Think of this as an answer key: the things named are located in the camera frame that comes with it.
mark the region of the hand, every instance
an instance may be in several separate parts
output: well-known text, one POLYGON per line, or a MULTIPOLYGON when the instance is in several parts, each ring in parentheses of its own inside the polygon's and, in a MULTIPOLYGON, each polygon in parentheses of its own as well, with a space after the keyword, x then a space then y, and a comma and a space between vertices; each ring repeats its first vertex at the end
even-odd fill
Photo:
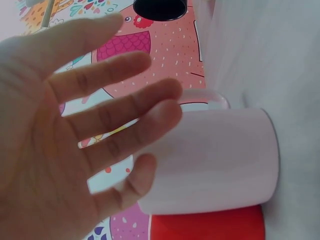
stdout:
POLYGON ((132 52, 53 74, 108 41, 119 14, 79 19, 0 43, 1 239, 80 240, 99 221, 126 209, 150 189, 156 160, 142 155, 121 189, 90 194, 87 179, 152 143, 180 120, 180 84, 165 79, 131 95, 61 117, 59 104, 146 70, 132 52), (78 142, 139 121, 97 144, 78 142))

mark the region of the white fabric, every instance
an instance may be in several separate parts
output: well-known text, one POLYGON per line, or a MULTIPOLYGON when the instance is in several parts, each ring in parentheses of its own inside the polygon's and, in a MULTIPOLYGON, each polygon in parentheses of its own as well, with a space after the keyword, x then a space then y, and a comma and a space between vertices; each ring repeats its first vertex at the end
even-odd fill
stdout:
POLYGON ((281 172, 266 240, 320 238, 320 1, 216 0, 208 48, 232 107, 273 120, 281 172))

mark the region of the white mug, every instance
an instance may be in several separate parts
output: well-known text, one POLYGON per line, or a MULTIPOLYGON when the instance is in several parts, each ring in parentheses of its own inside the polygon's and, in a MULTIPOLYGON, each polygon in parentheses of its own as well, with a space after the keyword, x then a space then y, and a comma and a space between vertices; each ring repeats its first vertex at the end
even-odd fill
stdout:
POLYGON ((279 172, 276 134, 259 108, 229 109, 207 89, 185 90, 181 102, 205 98, 223 109, 188 111, 171 132, 137 152, 157 158, 150 192, 138 201, 145 214, 230 210, 266 202, 279 172))

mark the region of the black cup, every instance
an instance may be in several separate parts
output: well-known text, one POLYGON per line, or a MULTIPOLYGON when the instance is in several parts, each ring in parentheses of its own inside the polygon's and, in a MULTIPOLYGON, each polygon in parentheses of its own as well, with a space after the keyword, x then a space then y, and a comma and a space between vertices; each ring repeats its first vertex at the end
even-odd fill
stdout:
POLYGON ((177 20, 187 12, 188 0, 134 0, 133 9, 139 16, 159 22, 177 20))

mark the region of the mug handle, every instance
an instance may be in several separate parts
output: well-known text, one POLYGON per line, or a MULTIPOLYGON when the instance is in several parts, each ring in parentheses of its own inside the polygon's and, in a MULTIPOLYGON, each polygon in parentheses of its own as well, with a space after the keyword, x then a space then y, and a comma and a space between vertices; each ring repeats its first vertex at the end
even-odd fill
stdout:
POLYGON ((182 93, 181 98, 179 99, 179 103, 187 103, 187 102, 192 102, 199 99, 204 99, 204 100, 209 100, 208 105, 209 109, 212 109, 211 103, 220 103, 223 109, 230 109, 230 103, 229 101, 220 93, 214 91, 214 90, 209 90, 205 88, 191 88, 191 89, 185 89, 182 93))

